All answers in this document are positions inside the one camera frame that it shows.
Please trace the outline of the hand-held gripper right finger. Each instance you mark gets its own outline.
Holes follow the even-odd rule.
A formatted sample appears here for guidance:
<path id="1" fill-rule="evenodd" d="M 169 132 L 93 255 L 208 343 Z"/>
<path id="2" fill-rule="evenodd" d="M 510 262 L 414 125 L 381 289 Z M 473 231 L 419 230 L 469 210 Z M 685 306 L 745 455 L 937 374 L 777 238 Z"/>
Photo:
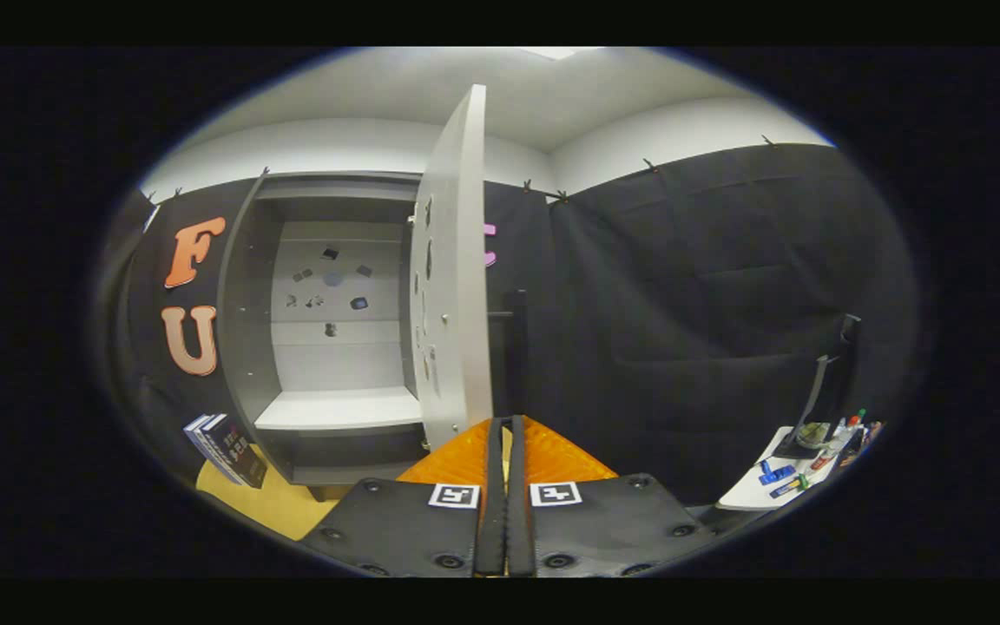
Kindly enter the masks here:
<path id="1" fill-rule="evenodd" d="M 616 475 L 543 424 L 509 420 L 507 573 L 628 577 L 665 569 L 718 530 L 647 472 Z"/>

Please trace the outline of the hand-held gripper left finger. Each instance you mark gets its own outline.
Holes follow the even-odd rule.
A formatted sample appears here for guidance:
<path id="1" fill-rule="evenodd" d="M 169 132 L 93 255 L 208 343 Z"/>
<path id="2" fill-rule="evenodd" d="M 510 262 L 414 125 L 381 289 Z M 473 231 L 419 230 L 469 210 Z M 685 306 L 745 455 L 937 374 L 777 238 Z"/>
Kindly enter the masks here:
<path id="1" fill-rule="evenodd" d="M 372 576 L 501 575 L 506 424 L 476 424 L 401 478 L 359 480 L 301 545 Z"/>

